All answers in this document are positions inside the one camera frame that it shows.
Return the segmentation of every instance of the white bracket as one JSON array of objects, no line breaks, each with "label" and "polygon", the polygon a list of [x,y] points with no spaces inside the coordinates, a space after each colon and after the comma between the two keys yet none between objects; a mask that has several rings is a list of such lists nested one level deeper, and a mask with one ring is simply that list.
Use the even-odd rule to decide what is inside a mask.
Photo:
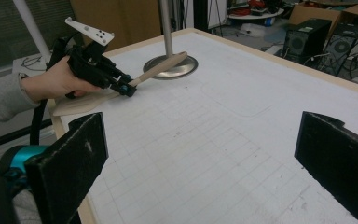
[{"label": "white bracket", "polygon": [[80,22],[73,21],[70,17],[65,20],[65,23],[72,26],[74,29],[78,30],[83,35],[88,36],[102,46],[106,46],[115,37],[115,34],[113,33],[108,33]]}]

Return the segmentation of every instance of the open cardboard box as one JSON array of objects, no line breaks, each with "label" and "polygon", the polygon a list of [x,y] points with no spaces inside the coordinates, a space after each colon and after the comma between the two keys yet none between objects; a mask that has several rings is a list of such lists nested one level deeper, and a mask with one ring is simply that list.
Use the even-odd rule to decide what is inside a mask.
[{"label": "open cardboard box", "polygon": [[[349,6],[342,11],[331,10],[329,7],[336,6]],[[356,3],[342,3],[334,0],[324,1],[312,1],[307,3],[300,3],[295,5],[292,11],[292,15],[289,18],[290,25],[298,25],[303,21],[307,21],[310,18],[330,20],[332,22],[330,26],[330,36],[339,22],[352,23],[353,19],[358,16],[358,4]]]}]

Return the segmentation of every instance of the gray floor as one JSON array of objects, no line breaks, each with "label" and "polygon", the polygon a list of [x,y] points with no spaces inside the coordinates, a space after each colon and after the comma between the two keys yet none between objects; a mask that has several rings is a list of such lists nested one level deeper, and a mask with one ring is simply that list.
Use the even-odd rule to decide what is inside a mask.
[{"label": "gray floor", "polygon": [[[232,21],[230,25],[223,26],[221,29],[216,28],[215,34],[222,35],[223,38],[232,40],[234,42],[246,45],[248,47],[265,51],[274,45],[283,45],[286,36],[286,29],[288,27],[288,20],[276,19],[276,21],[270,27],[265,27],[263,24],[254,22],[252,25],[245,25],[248,30],[251,30],[250,34],[246,34],[241,28],[243,23],[240,21]],[[358,52],[358,45],[356,45],[351,54]],[[346,61],[345,67],[350,66],[350,61]],[[350,80],[358,76],[358,68],[352,69],[351,72],[345,69],[341,69],[339,77]]]}]

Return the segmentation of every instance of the white tabletop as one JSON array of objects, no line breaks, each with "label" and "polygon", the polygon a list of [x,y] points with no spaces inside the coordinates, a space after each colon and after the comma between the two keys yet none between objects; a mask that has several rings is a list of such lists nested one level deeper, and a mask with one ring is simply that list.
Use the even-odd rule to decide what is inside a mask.
[{"label": "white tabletop", "polygon": [[[294,157],[303,111],[358,133],[358,86],[190,31],[172,42],[198,60],[192,75],[89,112],[110,155],[89,192],[97,223],[358,223]],[[137,77],[164,52],[160,38],[107,55]]]}]

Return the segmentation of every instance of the sleeve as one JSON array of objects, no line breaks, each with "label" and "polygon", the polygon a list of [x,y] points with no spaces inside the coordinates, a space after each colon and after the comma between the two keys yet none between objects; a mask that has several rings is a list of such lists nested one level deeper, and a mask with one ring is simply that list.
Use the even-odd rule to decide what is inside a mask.
[{"label": "sleeve", "polygon": [[37,107],[21,88],[21,75],[11,74],[0,77],[0,122],[16,114]]}]

